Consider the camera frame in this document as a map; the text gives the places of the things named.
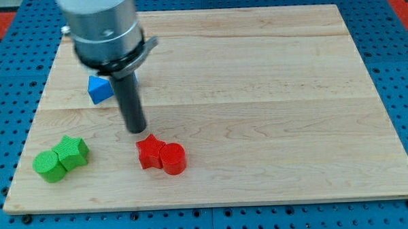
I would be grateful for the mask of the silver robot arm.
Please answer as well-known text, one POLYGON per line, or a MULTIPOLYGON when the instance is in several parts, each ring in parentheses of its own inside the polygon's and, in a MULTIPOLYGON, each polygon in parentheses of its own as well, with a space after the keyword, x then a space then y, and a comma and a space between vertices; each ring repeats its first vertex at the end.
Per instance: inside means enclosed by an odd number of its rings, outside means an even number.
POLYGON ((132 74, 158 45, 145 39, 135 0, 55 0, 80 62, 104 75, 132 74))

